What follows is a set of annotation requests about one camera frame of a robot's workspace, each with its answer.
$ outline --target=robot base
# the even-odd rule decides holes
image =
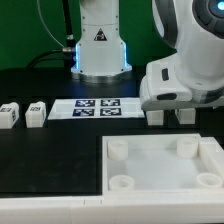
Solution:
[[[122,79],[131,77],[132,72],[131,71],[126,71],[122,72],[116,75],[108,75],[108,76],[93,76],[93,75],[86,75],[86,74],[81,74],[81,73],[72,73],[72,78],[75,80],[80,80],[83,82],[88,82],[88,83],[114,83],[114,82],[119,82]]]

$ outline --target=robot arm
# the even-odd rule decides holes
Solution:
[[[148,64],[140,90],[142,104],[174,100],[197,105],[219,99],[224,89],[224,1],[152,4],[160,36],[177,54]]]

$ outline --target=black cable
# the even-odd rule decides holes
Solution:
[[[58,53],[62,53],[62,50],[51,50],[51,51],[47,51],[45,53],[42,53],[40,55],[38,55],[37,57],[35,57],[27,66],[26,68],[31,68],[33,67],[33,64],[36,63],[36,61],[39,61],[41,58],[44,58],[48,55],[51,55],[51,54],[58,54]]]
[[[39,60],[35,61],[33,64],[31,64],[30,67],[29,67],[29,69],[34,68],[40,62],[45,62],[45,61],[64,61],[64,58],[46,58],[46,59],[39,59]]]

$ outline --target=small white cube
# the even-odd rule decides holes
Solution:
[[[0,107],[0,129],[11,129],[19,118],[17,103],[3,104]]]
[[[147,111],[147,122],[149,126],[162,126],[164,124],[164,111]]]
[[[180,124],[195,124],[196,110],[194,108],[175,110],[175,114]]]
[[[45,103],[31,103],[25,116],[27,128],[42,128],[46,119]]]

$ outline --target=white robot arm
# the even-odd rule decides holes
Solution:
[[[224,1],[153,0],[160,36],[177,54],[147,65],[140,98],[207,104],[224,90]]]
[[[132,68],[119,35],[119,0],[80,0],[82,38],[76,46],[73,78],[104,83]]]

